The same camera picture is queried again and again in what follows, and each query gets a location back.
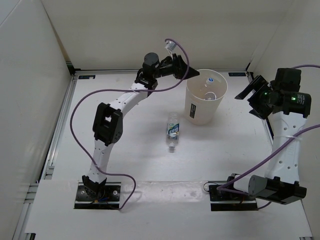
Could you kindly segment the clear unlabelled plastic bottle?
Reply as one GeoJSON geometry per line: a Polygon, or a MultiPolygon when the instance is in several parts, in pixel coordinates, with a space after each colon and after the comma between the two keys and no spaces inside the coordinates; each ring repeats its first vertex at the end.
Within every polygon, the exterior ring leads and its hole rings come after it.
{"type": "Polygon", "coordinates": [[[212,87],[215,83],[215,80],[211,77],[208,77],[205,82],[204,82],[204,87],[205,88],[209,88],[209,87],[212,87]]]}

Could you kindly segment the blue label clear water bottle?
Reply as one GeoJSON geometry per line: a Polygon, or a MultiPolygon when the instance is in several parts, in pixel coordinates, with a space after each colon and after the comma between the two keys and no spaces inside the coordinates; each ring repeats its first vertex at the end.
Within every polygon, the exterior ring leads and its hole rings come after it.
{"type": "Polygon", "coordinates": [[[217,95],[212,91],[208,91],[204,94],[203,99],[207,101],[215,101],[217,99],[217,95]]]}

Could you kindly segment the green white label water bottle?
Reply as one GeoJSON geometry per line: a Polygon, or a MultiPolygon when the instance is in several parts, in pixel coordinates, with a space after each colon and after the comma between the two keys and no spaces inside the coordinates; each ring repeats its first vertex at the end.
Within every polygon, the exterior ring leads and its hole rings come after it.
{"type": "Polygon", "coordinates": [[[174,152],[179,143],[180,119],[177,112],[170,112],[167,119],[166,143],[169,152],[174,152]]]}

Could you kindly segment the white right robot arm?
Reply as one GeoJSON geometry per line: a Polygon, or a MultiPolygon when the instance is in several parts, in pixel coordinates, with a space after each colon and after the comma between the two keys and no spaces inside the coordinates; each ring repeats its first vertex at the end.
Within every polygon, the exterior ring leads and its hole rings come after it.
{"type": "Polygon", "coordinates": [[[244,177],[234,175],[234,182],[225,186],[230,200],[242,194],[269,202],[288,205],[303,199],[307,189],[300,186],[299,154],[301,139],[297,133],[304,129],[310,115],[312,98],[300,92],[300,74],[277,77],[267,82],[261,75],[235,98],[248,99],[250,113],[260,119],[273,118],[272,153],[264,176],[249,173],[244,177]]]}

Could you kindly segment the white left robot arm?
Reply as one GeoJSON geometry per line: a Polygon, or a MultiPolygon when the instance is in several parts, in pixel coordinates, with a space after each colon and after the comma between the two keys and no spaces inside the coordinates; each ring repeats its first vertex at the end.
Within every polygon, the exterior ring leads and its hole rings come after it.
{"type": "Polygon", "coordinates": [[[142,68],[129,89],[116,100],[97,107],[94,122],[94,151],[93,160],[87,175],[82,176],[86,193],[94,200],[100,200],[105,195],[107,170],[111,150],[123,134],[123,118],[140,101],[146,99],[155,90],[160,77],[172,75],[176,79],[190,79],[200,73],[188,67],[181,55],[167,56],[162,61],[156,53],[150,52],[144,57],[142,68]]]}

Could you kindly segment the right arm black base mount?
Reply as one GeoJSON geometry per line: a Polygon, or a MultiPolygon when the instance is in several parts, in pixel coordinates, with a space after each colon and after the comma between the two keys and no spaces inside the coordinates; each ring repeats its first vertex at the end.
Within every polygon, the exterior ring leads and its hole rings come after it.
{"type": "Polygon", "coordinates": [[[212,212],[242,212],[257,211],[258,205],[254,197],[243,194],[220,191],[218,187],[223,182],[207,181],[203,185],[205,193],[209,194],[210,210],[212,212]]]}

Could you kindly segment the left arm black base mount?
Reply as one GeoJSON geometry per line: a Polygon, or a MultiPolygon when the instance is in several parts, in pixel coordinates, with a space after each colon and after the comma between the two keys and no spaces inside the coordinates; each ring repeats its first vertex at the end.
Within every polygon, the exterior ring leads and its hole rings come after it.
{"type": "Polygon", "coordinates": [[[82,182],[77,186],[74,209],[117,210],[120,207],[121,182],[107,182],[102,193],[89,195],[82,182]]]}

